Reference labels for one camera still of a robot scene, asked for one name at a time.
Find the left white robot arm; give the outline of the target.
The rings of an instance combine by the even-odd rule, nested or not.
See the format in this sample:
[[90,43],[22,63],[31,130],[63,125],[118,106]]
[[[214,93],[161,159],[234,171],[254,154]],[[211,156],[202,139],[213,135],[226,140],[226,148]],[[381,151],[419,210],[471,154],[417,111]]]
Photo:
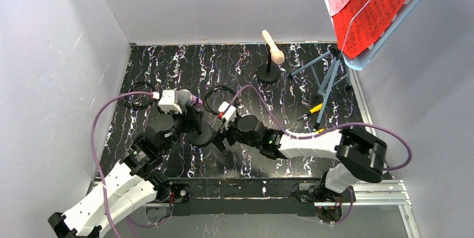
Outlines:
[[55,212],[48,223],[57,237],[104,237],[112,223],[153,201],[169,207],[187,203],[190,186],[174,184],[159,166],[181,134],[202,134],[203,112],[186,106],[183,113],[162,108],[137,135],[122,158],[80,202],[66,212]]

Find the purple glitter microphone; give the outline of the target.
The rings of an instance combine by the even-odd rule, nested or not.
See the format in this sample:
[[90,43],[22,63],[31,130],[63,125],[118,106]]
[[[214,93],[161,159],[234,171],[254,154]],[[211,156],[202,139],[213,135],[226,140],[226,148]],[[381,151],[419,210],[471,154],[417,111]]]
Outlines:
[[180,106],[190,106],[196,111],[203,110],[203,101],[199,97],[193,95],[189,90],[181,89],[177,92],[178,104]]

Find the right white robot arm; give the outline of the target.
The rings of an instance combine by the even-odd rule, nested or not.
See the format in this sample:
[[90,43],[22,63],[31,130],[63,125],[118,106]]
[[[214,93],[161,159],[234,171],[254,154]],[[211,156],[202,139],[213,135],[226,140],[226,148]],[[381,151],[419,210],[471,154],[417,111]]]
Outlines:
[[298,134],[267,128],[253,115],[225,120],[212,134],[211,142],[225,151],[224,140],[257,149],[269,159],[317,157],[339,161],[326,171],[319,185],[300,190],[309,201],[340,196],[359,181],[379,183],[383,179],[387,145],[364,128],[349,125],[319,134]]

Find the beige pink microphone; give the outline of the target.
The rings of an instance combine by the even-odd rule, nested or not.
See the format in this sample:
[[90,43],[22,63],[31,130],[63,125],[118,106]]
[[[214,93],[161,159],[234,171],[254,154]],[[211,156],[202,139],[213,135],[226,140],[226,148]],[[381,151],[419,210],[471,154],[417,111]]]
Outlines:
[[277,65],[281,65],[285,61],[284,53],[277,47],[275,41],[267,30],[262,31],[262,38],[269,47],[271,61]]

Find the black round mic stand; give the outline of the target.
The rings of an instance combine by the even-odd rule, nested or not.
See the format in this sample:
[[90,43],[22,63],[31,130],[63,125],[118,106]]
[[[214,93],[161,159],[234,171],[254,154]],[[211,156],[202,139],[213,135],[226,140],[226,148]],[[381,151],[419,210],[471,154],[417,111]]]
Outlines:
[[186,135],[187,141],[197,147],[205,147],[212,142],[213,129],[208,123],[203,123],[201,130],[190,132]]
[[270,46],[268,44],[266,45],[266,48],[268,52],[267,62],[257,69],[256,76],[257,79],[262,83],[273,84],[279,79],[280,71],[277,66],[274,67]]

